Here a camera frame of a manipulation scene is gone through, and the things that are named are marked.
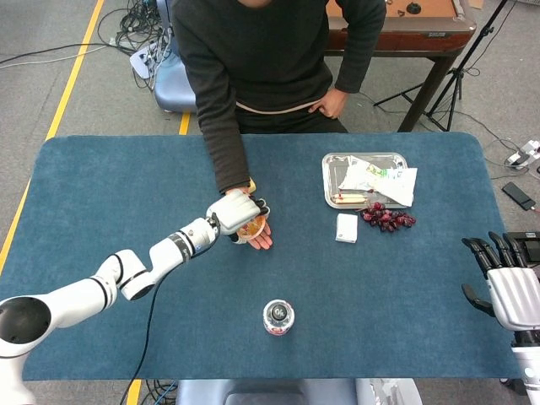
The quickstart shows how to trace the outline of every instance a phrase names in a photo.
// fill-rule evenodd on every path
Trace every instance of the sleeve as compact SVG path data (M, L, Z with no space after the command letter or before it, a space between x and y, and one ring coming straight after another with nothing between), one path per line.
M219 192L249 186L244 144L235 115L235 90L224 65L181 21L173 18L181 60L197 105L197 118Z
M348 36L335 88L358 93L385 22L386 1L336 0L336 3L348 23Z

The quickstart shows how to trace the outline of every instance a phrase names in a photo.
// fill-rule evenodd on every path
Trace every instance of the bunch of grapes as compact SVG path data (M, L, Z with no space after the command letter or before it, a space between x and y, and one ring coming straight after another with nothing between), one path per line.
M401 226L410 228L416 223L416 219L409 214L386 209L385 204L380 202L374 202L372 206L361 210L360 214L371 226L379 225L381 232L393 232Z

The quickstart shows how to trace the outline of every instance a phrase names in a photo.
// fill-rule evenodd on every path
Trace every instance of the robotic arm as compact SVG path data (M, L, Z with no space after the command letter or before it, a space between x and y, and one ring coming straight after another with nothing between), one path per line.
M470 285L463 284L467 300L476 309L497 318L514 332L512 352L520 365L521 378L531 404L540 405L540 282L527 267L519 245L507 234L489 237L499 255L482 239L463 239L471 249L488 284L492 303L477 297Z
M22 382L24 362L56 328L72 327L110 308L118 290L127 300L144 297L165 275L212 247L220 235L234 234L268 210L263 200L254 201L235 190L210 206L206 218L195 219L152 246L150 270L133 251L119 251L90 278L49 294L0 302L0 403L35 404Z

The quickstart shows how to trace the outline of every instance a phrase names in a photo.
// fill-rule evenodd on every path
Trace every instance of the person's hand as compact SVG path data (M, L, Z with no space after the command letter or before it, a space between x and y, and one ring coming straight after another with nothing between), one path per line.
M330 89L324 97L311 106L309 111L315 112L318 110L321 114L335 120L341 116L347 98L348 93L338 89Z
M235 189L227 190L225 194L229 194ZM239 190L242 190L245 194L248 194L247 187L239 187ZM270 230L270 227L268 226L268 222L266 225L264 225L264 229L262 230L261 234L252 240L247 241L252 247L254 247L257 250L264 249L267 251L272 246L272 238L270 235L272 234L272 231Z

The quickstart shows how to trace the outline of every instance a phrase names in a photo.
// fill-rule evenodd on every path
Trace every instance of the person's right hand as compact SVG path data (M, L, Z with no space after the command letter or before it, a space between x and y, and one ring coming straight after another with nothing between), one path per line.
M225 194L229 194L233 190L236 190L236 189L233 188L233 189L227 190ZM239 187L238 190L242 190L245 194L248 194L247 187ZM254 247L257 250L264 249L265 251L267 251L268 249L270 249L270 247L273 244L272 238L270 237L271 234L272 234L272 231L270 230L270 226L268 226L268 222L267 222L266 225L264 225L264 229L262 230L261 234L257 238L247 241L247 243L249 243L252 247Z

